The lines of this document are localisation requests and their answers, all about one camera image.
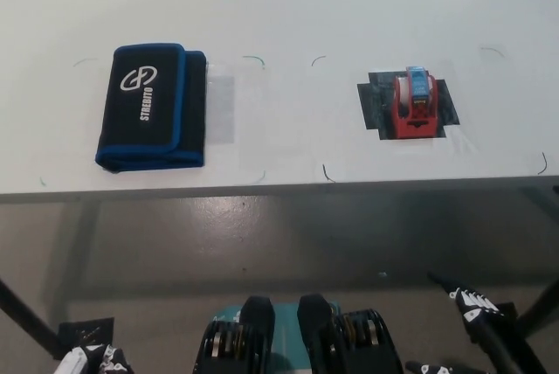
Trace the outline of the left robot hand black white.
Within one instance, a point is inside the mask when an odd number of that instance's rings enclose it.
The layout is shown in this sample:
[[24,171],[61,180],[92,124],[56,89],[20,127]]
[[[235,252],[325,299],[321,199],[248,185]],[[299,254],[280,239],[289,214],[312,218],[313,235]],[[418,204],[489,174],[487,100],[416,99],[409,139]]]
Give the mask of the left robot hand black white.
[[75,347],[59,363],[54,374],[134,373],[121,348],[111,344]]

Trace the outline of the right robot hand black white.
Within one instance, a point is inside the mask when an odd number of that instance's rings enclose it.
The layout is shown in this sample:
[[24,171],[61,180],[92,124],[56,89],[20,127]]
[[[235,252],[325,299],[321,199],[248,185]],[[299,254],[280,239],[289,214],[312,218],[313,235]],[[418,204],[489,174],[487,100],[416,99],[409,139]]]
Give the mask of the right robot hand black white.
[[526,373],[514,355],[512,320],[488,298],[465,284],[432,272],[428,278],[441,286],[456,304],[466,333],[489,357],[498,373]]

